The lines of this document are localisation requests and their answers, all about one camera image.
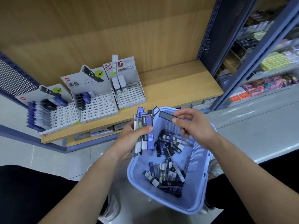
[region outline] red starburst label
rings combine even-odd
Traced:
[[[108,70],[110,70],[110,69],[112,68],[112,66],[111,66],[110,63],[108,63],[108,64],[105,65],[105,68],[106,68],[106,70],[108,71]]]
[[[119,61],[118,62],[118,67],[122,67],[123,66],[123,62],[122,61]]]

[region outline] right hand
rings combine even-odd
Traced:
[[[204,113],[195,109],[184,108],[175,111],[173,115],[177,118],[173,118],[172,122],[180,127],[180,131],[185,137],[191,135],[202,147],[210,149],[218,133]]]

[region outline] tiled floor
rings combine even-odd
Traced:
[[[256,99],[255,102],[208,113],[207,117],[222,136],[237,145],[255,162],[262,162],[299,148],[297,87]],[[4,99],[0,96],[0,102],[3,103]],[[10,101],[6,101],[6,104],[10,111],[6,111],[7,108],[0,110],[0,124],[37,136],[34,130],[26,127],[25,109]],[[0,166],[16,164],[79,181],[90,164],[113,143],[106,142],[69,154],[61,154],[0,137]],[[175,217],[176,222],[172,219],[172,223],[188,220],[185,222],[208,224],[221,212],[216,209],[208,215],[187,217],[163,207],[132,187],[126,178],[128,164],[129,160],[123,161],[114,177],[112,191],[120,199],[122,210],[113,224],[139,223],[145,219],[151,223],[159,223],[159,217],[163,217],[163,214]]]

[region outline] leg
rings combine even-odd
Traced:
[[[77,181],[21,166],[1,166],[2,223],[38,223],[76,184]],[[106,199],[101,213],[107,204]]]
[[[299,150],[295,150],[283,156],[260,163],[259,166],[294,191],[299,192],[299,185],[294,181],[293,173],[293,170],[297,168],[296,162],[298,158]],[[250,217],[236,191],[224,174],[208,181],[206,201],[209,205],[219,209],[234,211],[234,214],[237,213],[236,209],[238,209],[238,214],[242,214],[243,217]]]

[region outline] blue lead case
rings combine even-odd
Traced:
[[[146,116],[145,120],[147,122],[147,126],[152,126],[152,117]],[[155,149],[155,142],[154,142],[154,134],[153,131],[147,134],[147,150],[154,150]]]

